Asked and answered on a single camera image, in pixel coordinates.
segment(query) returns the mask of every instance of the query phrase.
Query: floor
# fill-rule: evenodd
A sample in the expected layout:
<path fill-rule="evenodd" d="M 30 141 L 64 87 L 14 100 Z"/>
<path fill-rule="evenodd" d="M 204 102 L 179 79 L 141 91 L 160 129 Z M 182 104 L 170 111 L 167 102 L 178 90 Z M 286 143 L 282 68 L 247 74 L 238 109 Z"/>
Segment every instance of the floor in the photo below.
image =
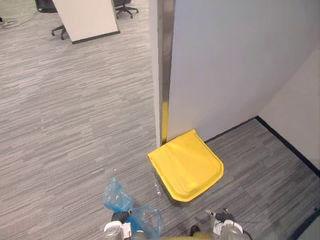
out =
<path fill-rule="evenodd" d="M 1 0 L 1 15 L 28 19 L 32 4 Z M 256 120 L 208 142 L 221 180 L 170 202 L 147 158 L 156 148 L 147 0 L 132 5 L 139 14 L 120 15 L 121 34 L 76 45 L 51 36 L 57 14 L 0 29 L 0 239 L 102 239 L 112 177 L 137 206 L 161 211 L 163 236 L 209 231 L 204 210 L 224 207 L 254 239 L 290 236 L 319 208 L 319 178 Z"/>
<path fill-rule="evenodd" d="M 121 34 L 75 45 L 51 36 L 57 13 L 0 29 L 0 239 L 101 239 L 108 181 L 144 174 L 130 169 L 156 148 L 147 2 Z M 4 19 L 35 11 L 0 1 Z"/>

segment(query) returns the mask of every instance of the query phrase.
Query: white partition wall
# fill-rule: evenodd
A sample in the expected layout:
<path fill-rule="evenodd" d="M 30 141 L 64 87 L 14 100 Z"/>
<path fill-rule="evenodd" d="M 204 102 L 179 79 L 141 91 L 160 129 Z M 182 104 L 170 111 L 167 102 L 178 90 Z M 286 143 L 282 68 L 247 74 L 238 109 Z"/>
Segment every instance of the white partition wall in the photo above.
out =
<path fill-rule="evenodd" d="M 115 33 L 112 0 L 53 0 L 72 42 Z"/>
<path fill-rule="evenodd" d="M 258 115 L 315 49 L 319 2 L 176 0 L 167 139 Z"/>
<path fill-rule="evenodd" d="M 260 112 L 273 129 L 320 169 L 320 47 Z"/>

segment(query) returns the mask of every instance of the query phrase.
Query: black cable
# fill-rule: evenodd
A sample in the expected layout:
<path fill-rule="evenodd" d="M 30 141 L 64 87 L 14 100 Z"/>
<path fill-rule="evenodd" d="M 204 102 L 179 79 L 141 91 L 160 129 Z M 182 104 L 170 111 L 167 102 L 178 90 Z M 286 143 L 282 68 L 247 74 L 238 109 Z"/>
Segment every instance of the black cable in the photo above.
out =
<path fill-rule="evenodd" d="M 250 233 L 248 233 L 248 232 L 247 232 L 247 231 L 245 231 L 245 230 L 243 230 L 243 233 L 244 233 L 244 234 L 247 234 L 247 235 L 248 235 L 248 237 L 250 238 L 250 240 L 253 240 L 253 239 L 252 239 L 252 237 L 251 237 L 251 235 L 250 235 Z"/>
<path fill-rule="evenodd" d="M 29 18 L 28 20 L 23 21 L 23 22 L 21 22 L 21 23 L 19 23 L 17 25 L 14 25 L 14 26 L 10 26 L 10 25 L 13 25 L 13 24 L 18 22 L 18 20 L 16 18 L 3 18 L 2 20 L 7 23 L 6 24 L 7 26 L 3 26 L 2 29 L 13 29 L 15 27 L 21 26 L 22 24 L 25 24 L 25 23 L 30 22 L 31 20 L 33 20 L 37 14 L 38 14 L 38 12 L 36 11 L 36 12 L 34 12 L 32 14 L 31 18 Z"/>

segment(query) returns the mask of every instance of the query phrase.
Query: clear plastic bag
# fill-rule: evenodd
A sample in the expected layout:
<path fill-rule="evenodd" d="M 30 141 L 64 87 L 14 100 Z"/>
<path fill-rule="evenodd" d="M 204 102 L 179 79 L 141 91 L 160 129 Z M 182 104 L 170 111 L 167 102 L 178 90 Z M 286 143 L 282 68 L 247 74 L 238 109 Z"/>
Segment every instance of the clear plastic bag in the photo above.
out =
<path fill-rule="evenodd" d="M 139 206 L 132 209 L 127 219 L 131 223 L 132 232 L 144 231 L 148 239 L 160 237 L 162 219 L 160 212 L 151 206 Z"/>
<path fill-rule="evenodd" d="M 151 206 L 134 208 L 133 198 L 125 193 L 123 186 L 114 178 L 106 187 L 103 203 L 115 213 L 132 210 L 132 214 L 126 220 L 127 223 L 131 223 L 132 233 L 144 231 L 148 239 L 160 237 L 162 230 L 160 212 Z"/>
<path fill-rule="evenodd" d="M 124 193 L 122 185 L 114 178 L 106 186 L 103 203 L 107 209 L 115 213 L 127 212 L 134 207 L 133 198 Z"/>

